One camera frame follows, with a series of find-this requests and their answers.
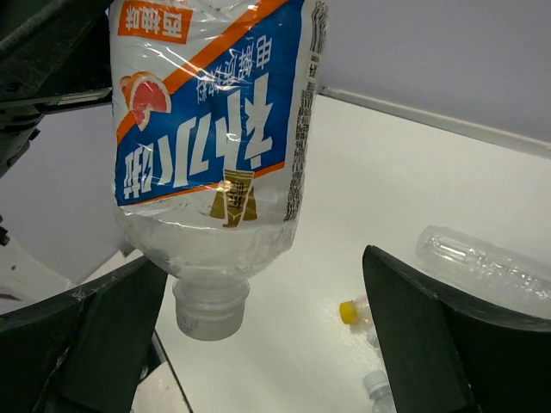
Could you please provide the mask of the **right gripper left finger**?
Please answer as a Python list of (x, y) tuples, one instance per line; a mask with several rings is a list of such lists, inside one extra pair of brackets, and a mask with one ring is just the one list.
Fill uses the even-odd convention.
[(3, 412), (128, 412), (167, 274), (141, 257), (1, 317)]

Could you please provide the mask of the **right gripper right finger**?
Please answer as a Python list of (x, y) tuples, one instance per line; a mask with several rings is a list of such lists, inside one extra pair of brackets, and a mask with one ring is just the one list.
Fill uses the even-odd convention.
[(399, 412), (548, 412), (550, 322), (363, 252), (366, 293)]

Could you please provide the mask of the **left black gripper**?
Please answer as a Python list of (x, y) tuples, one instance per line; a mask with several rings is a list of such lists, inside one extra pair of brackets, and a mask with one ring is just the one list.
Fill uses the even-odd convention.
[(47, 114), (107, 105), (109, 1), (1, 3), (1, 171), (28, 150)]

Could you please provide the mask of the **bottle white blue orange label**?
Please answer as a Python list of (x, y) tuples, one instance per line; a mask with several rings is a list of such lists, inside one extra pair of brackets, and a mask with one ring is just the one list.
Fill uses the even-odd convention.
[(294, 241), (324, 1), (115, 1), (116, 220), (175, 277), (199, 341), (240, 328), (249, 280)]

